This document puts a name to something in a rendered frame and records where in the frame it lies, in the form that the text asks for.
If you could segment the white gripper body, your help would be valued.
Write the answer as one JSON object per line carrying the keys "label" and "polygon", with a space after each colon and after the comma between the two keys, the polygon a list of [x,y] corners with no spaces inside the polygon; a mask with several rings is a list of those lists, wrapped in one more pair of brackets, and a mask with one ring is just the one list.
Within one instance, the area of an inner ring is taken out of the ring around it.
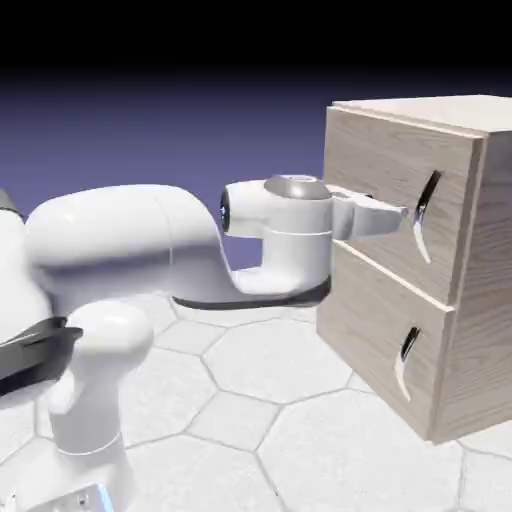
{"label": "white gripper body", "polygon": [[367,196],[335,195],[332,205],[332,238],[336,241],[394,233],[408,214],[407,207],[393,206]]}

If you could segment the light wood cabinet door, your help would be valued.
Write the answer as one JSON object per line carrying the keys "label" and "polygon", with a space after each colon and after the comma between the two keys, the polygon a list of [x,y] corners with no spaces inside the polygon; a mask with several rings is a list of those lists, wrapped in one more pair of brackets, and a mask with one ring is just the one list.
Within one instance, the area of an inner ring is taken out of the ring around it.
{"label": "light wood cabinet door", "polygon": [[[352,241],[352,246],[441,303],[455,300],[460,234],[467,222],[484,138],[398,119],[330,108],[324,175],[328,183],[408,208],[397,232]],[[413,235],[416,204],[432,172],[442,176],[428,204],[424,239],[431,263]]]}
{"label": "light wood cabinet door", "polygon": [[[342,242],[332,249],[331,291],[317,309],[317,332],[422,438],[433,438],[438,370],[455,308]],[[406,365],[411,400],[398,387],[394,364],[412,326],[421,334]]]}

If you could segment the light wood cabinet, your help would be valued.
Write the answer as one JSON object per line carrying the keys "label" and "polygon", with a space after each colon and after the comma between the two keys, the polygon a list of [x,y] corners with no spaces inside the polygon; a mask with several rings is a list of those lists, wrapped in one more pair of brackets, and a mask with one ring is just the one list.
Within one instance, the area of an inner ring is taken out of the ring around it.
{"label": "light wood cabinet", "polygon": [[336,101],[362,112],[484,138],[450,334],[438,370],[435,444],[512,420],[512,97],[453,95]]}

